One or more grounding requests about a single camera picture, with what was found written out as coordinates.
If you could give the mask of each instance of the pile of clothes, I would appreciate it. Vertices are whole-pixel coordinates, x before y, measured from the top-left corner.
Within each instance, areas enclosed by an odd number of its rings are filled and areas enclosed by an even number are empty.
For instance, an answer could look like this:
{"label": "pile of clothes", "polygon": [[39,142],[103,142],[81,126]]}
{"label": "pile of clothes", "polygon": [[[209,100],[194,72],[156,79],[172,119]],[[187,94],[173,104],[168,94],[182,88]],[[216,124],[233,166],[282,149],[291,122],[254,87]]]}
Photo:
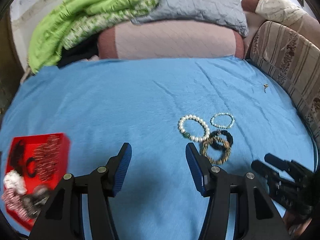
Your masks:
{"label": "pile of clothes", "polygon": [[33,73],[57,65],[62,50],[136,16],[148,14],[159,0],[64,0],[35,28],[28,50]]}

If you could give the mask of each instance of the floral cushion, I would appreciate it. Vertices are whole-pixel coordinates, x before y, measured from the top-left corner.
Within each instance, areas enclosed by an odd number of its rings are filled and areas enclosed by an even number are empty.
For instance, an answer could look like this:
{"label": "floral cushion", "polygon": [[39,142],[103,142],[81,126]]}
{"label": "floral cushion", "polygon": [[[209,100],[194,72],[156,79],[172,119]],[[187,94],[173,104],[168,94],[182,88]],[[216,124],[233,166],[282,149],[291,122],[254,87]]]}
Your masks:
{"label": "floral cushion", "polygon": [[267,21],[253,39],[250,58],[289,94],[320,149],[320,50],[294,30]]}

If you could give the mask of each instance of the green bead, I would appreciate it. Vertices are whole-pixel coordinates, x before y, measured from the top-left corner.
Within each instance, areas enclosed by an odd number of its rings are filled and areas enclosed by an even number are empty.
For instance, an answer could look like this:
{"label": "green bead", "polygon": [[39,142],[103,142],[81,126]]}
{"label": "green bead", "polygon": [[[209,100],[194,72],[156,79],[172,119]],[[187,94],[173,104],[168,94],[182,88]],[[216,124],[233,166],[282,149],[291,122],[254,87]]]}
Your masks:
{"label": "green bead", "polygon": [[183,137],[184,137],[184,138],[189,138],[189,137],[190,137],[190,133],[185,132],[185,133],[183,134]]}

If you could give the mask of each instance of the red jewelry box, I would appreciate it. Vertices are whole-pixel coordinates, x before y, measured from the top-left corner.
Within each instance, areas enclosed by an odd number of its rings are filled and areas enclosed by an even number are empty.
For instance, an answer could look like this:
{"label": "red jewelry box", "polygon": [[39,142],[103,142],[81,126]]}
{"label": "red jewelry box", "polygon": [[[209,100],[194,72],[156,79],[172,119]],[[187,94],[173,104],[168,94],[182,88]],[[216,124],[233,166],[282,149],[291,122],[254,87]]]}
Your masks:
{"label": "red jewelry box", "polygon": [[[56,172],[54,173],[53,177],[51,180],[47,180],[45,182],[42,182],[38,175],[36,175],[34,178],[30,178],[26,172],[25,169],[23,170],[23,178],[26,184],[27,188],[27,194],[31,194],[33,192],[33,189],[40,185],[40,184],[45,184],[47,185],[50,189],[54,189],[56,185],[59,183],[61,178],[63,177],[64,174],[67,172],[67,166],[68,166],[68,153],[69,153],[69,146],[70,146],[70,140],[69,138],[64,134],[64,133],[54,133],[54,134],[42,134],[42,135],[31,135],[31,136],[21,136],[21,137],[15,137],[12,140],[11,146],[10,146],[10,151],[9,153],[12,152],[14,146],[20,141],[23,140],[25,142],[25,151],[23,155],[23,163],[25,164],[28,158],[33,156],[33,151],[41,144],[44,144],[47,142],[47,139],[51,135],[56,135],[59,137],[60,141],[60,150],[59,154],[57,157],[57,164],[56,164]],[[28,166],[28,169],[30,171],[34,170],[34,163],[30,163]],[[13,170],[13,168],[9,164],[9,156],[7,160],[7,168],[6,168],[6,173],[9,171]],[[16,220],[20,225],[22,225],[25,229],[31,231],[34,220],[30,219],[28,221],[23,221],[21,220],[18,215],[11,210],[8,210],[6,208],[7,213],[14,219]]]}

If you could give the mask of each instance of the metal screw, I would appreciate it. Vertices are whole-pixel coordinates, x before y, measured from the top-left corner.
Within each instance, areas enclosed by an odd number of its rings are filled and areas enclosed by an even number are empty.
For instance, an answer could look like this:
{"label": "metal screw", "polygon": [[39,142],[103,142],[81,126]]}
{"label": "metal screw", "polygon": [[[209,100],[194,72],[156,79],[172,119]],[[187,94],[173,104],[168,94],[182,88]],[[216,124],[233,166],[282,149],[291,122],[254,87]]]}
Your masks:
{"label": "metal screw", "polygon": [[65,180],[71,179],[71,178],[72,178],[72,174],[66,173],[66,174],[64,174],[63,178],[64,178]]}
{"label": "metal screw", "polygon": [[220,171],[220,168],[218,166],[212,166],[211,171],[214,173],[218,173]]}
{"label": "metal screw", "polygon": [[99,167],[99,168],[97,169],[97,171],[98,171],[99,173],[104,173],[104,172],[106,172],[106,170],[107,170],[107,168],[106,168],[105,166],[101,166],[101,167]]}
{"label": "metal screw", "polygon": [[268,84],[263,84],[264,86],[264,92],[266,93],[266,88],[269,86]]}
{"label": "metal screw", "polygon": [[254,174],[252,172],[248,172],[246,176],[248,179],[254,179]]}

